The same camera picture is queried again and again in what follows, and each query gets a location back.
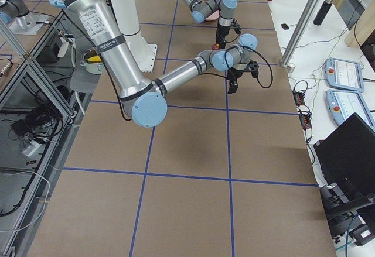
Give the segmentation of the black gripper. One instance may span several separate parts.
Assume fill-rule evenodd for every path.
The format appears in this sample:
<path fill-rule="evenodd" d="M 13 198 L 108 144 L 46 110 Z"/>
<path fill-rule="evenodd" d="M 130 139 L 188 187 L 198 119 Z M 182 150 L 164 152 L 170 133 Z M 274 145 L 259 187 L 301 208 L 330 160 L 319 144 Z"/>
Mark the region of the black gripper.
<path fill-rule="evenodd" d="M 229 81 L 229 89 L 228 94 L 234 94 L 237 92 L 238 89 L 238 82 L 237 80 L 244 74 L 248 73 L 249 69 L 245 70 L 236 70 L 235 68 L 230 68 L 227 71 L 227 80 Z"/>
<path fill-rule="evenodd" d="M 216 43 L 220 45 L 219 49 L 224 49 L 226 47 L 226 44 L 227 44 L 226 36 L 228 35 L 229 30 L 230 30 L 229 26 L 223 26 L 221 24 L 217 25 Z"/>

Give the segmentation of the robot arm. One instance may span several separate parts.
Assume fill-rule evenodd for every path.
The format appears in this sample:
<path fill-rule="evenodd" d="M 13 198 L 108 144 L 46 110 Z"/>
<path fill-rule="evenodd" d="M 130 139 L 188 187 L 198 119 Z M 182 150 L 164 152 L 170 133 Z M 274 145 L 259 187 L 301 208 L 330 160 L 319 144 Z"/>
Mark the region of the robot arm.
<path fill-rule="evenodd" d="M 204 22 L 216 11 L 219 12 L 219 18 L 216 29 L 216 42 L 214 50 L 225 49 L 228 43 L 226 36 L 233 29 L 238 35 L 241 34 L 241 26 L 235 20 L 234 13 L 237 8 L 238 0 L 183 0 L 189 7 L 192 17 L 196 23 Z"/>
<path fill-rule="evenodd" d="M 167 113 L 165 95 L 210 68 L 245 72 L 258 41 L 243 34 L 228 49 L 205 50 L 176 70 L 150 80 L 157 46 L 142 37 L 134 0 L 49 0 L 51 5 L 75 13 L 96 52 L 115 78 L 124 112 L 139 126 L 159 125 Z"/>

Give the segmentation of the second grey robot arm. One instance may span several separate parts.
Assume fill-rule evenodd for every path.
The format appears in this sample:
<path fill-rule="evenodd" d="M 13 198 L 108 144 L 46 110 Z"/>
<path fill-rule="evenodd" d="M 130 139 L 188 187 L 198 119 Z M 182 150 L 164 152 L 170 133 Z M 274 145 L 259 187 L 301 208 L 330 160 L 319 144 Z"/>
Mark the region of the second grey robot arm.
<path fill-rule="evenodd" d="M 49 15 L 32 13 L 23 0 L 1 0 L 1 20 L 16 35 L 37 35 Z"/>

